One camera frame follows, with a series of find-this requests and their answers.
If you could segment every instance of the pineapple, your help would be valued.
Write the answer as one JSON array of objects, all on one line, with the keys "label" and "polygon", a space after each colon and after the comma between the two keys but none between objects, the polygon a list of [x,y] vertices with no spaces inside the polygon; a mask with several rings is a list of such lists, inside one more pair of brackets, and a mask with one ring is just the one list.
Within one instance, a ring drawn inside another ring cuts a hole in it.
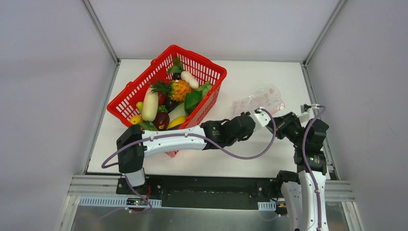
[{"label": "pineapple", "polygon": [[150,85],[153,88],[153,92],[161,92],[170,99],[179,102],[184,101],[187,93],[191,93],[190,85],[184,80],[172,80],[170,83],[158,80],[156,84],[150,83]]}]

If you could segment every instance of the white wall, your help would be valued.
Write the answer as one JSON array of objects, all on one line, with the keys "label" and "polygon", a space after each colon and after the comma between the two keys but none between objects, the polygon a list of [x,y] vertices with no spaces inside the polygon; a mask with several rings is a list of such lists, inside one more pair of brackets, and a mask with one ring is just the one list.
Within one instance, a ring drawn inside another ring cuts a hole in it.
[{"label": "white wall", "polygon": [[303,61],[338,0],[91,0],[119,58]]},{"label": "white wall", "polygon": [[406,230],[408,1],[350,0],[309,65],[366,230]]},{"label": "white wall", "polygon": [[80,0],[1,0],[0,22],[0,229],[51,231],[114,63]]}]

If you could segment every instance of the table surface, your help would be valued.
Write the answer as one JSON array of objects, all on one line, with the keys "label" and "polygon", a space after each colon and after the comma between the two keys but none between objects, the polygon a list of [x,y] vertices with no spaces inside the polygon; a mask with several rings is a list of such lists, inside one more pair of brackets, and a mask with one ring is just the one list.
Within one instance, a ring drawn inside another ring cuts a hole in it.
[{"label": "table surface", "polygon": [[[232,102],[247,97],[266,84],[273,84],[281,93],[286,108],[274,116],[290,111],[300,114],[300,105],[310,103],[302,69],[299,63],[214,61],[227,69],[218,100],[206,120],[232,117]],[[125,85],[134,81],[148,66],[150,60],[122,60],[110,95],[111,101]],[[119,119],[105,111],[99,134],[89,162],[90,173],[119,173],[118,167],[102,169],[102,162],[116,151],[116,140],[126,130]],[[252,156],[265,149],[272,134],[265,128],[243,142],[226,149],[241,156]],[[214,177],[276,177],[280,170],[296,171],[293,162],[293,144],[287,139],[276,139],[271,149],[254,160],[233,158],[220,150],[182,150],[172,158],[165,153],[144,160],[146,174]]]}]

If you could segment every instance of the white radish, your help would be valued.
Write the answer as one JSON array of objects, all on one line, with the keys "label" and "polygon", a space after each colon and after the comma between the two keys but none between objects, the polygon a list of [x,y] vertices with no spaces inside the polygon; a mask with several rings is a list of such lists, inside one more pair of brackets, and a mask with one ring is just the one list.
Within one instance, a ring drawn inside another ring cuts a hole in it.
[{"label": "white radish", "polygon": [[181,79],[188,82],[192,89],[197,89],[199,87],[197,80],[188,71],[183,71],[181,73]]},{"label": "white radish", "polygon": [[156,118],[159,108],[159,94],[152,92],[153,88],[148,88],[143,100],[143,110],[141,117],[144,121],[153,121]]}]

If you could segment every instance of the plastic packaging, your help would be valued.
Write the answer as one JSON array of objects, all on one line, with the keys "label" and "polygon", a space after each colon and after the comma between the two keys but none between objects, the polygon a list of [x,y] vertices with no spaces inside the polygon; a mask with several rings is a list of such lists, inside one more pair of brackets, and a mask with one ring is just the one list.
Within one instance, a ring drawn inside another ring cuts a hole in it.
[{"label": "plastic packaging", "polygon": [[274,115],[285,108],[285,103],[280,95],[281,92],[274,85],[266,85],[248,97],[234,101],[232,103],[232,116],[239,116],[242,112],[253,111],[258,107],[264,107]]}]

